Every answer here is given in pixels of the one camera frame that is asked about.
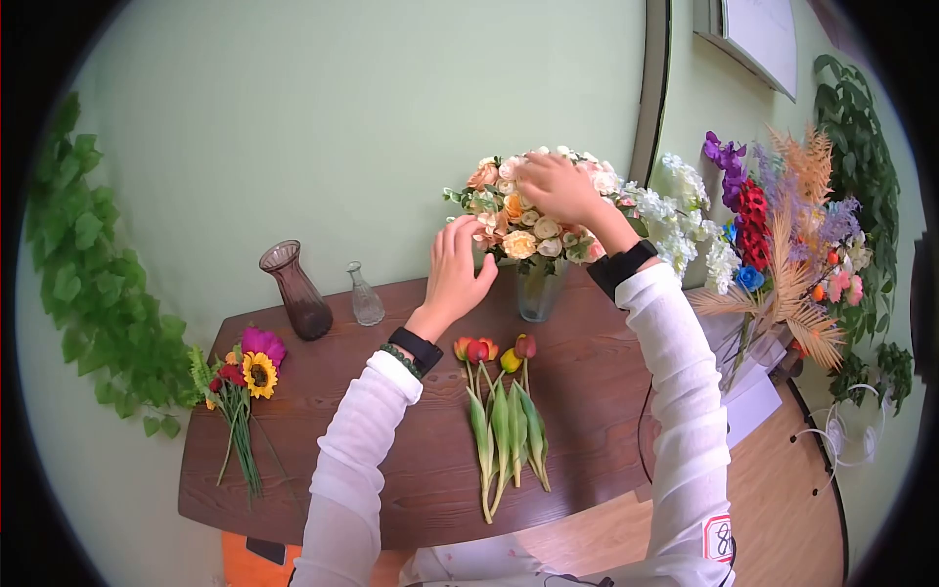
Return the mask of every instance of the white long sleeve shirt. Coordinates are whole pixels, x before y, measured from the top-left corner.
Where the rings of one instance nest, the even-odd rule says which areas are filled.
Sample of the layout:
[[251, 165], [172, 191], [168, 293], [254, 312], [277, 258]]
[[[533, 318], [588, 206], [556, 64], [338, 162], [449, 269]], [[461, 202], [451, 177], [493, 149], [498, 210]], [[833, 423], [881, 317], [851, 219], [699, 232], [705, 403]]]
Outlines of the white long sleeve shirt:
[[[732, 585], [726, 562], [730, 521], [724, 518], [730, 507], [731, 455], [714, 353], [669, 265], [654, 265], [622, 282], [616, 303], [629, 311], [626, 325], [639, 337], [657, 391], [652, 415], [662, 428], [654, 443], [652, 535], [645, 560], [585, 579], [597, 582], [609, 576], [617, 585], [698, 586], [719, 585], [727, 578], [724, 584]], [[349, 384], [318, 441], [294, 587], [367, 587], [381, 549], [378, 493], [384, 478], [377, 467], [392, 446], [405, 409], [417, 403], [422, 389], [404, 365], [383, 351]], [[529, 574], [459, 584], [523, 587], [543, 585], [545, 579], [544, 574]], [[556, 577], [550, 584], [577, 583]]]

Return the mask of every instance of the wooden table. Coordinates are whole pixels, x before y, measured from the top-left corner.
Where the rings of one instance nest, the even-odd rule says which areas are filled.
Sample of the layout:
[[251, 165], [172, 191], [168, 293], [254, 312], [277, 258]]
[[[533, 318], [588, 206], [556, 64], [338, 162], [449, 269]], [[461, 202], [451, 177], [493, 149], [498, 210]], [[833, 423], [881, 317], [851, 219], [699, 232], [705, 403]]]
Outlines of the wooden table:
[[[314, 342], [291, 330], [283, 306], [226, 319], [212, 353], [223, 356], [253, 322], [283, 337], [287, 356], [271, 400], [255, 400], [253, 414], [274, 446], [287, 481], [255, 425], [252, 447], [264, 484], [263, 500], [248, 508], [247, 487], [235, 458], [216, 487], [228, 428], [217, 411], [192, 413], [179, 478], [179, 513], [224, 531], [300, 544], [309, 504], [310, 477], [319, 449], [348, 383], [369, 356], [423, 301], [426, 280], [376, 287], [386, 316], [364, 328], [352, 315], [348, 293], [326, 298], [334, 314], [330, 332]], [[649, 386], [639, 343], [587, 272], [572, 267], [551, 318], [530, 324], [518, 316], [512, 267], [485, 300], [439, 340], [444, 358], [424, 378], [423, 396], [408, 409], [381, 465], [383, 548], [417, 548], [504, 534], [543, 524], [623, 495], [645, 483], [639, 464], [637, 423]], [[531, 361], [532, 398], [545, 419], [552, 491], [531, 470], [522, 487], [507, 487], [494, 523], [485, 524], [479, 465], [470, 429], [466, 373], [452, 353], [458, 336], [488, 336], [500, 349], [520, 332], [536, 337]], [[498, 374], [490, 365], [490, 374]], [[642, 426], [649, 462], [657, 423]], [[290, 490], [299, 503], [291, 498]]]

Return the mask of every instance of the black wristband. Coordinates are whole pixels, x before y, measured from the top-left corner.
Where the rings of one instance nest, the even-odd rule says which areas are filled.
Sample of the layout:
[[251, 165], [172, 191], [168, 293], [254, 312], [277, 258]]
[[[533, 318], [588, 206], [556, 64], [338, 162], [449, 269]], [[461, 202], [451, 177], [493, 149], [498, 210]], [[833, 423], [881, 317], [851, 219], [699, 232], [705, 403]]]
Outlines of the black wristband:
[[642, 264], [658, 255], [655, 245], [640, 240], [632, 249], [614, 256], [603, 255], [587, 268], [587, 273], [607, 297], [616, 302], [616, 286], [636, 274]]
[[421, 371], [422, 376], [427, 375], [427, 372], [433, 369], [437, 361], [443, 357], [440, 347], [422, 339], [403, 326], [399, 326], [396, 331], [392, 332], [388, 338], [388, 344], [397, 345], [414, 355], [414, 366]]

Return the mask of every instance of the brown glass vase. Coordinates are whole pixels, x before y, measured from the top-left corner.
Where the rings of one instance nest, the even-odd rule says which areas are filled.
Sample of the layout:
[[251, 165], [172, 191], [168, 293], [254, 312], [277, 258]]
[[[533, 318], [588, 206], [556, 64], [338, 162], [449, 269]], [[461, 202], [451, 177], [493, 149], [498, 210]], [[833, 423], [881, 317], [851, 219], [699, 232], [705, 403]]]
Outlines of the brown glass vase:
[[332, 326], [332, 310], [300, 266], [300, 242], [285, 240], [270, 247], [258, 263], [277, 280], [290, 326], [303, 340], [316, 340]]

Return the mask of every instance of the label sticker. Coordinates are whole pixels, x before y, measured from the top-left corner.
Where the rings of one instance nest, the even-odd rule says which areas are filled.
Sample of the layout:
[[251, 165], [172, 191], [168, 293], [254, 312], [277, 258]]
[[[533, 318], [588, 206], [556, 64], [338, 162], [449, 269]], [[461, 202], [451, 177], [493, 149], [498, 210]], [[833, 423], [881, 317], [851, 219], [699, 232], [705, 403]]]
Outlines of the label sticker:
[[704, 558], [719, 563], [729, 563], [733, 558], [730, 514], [704, 520]]

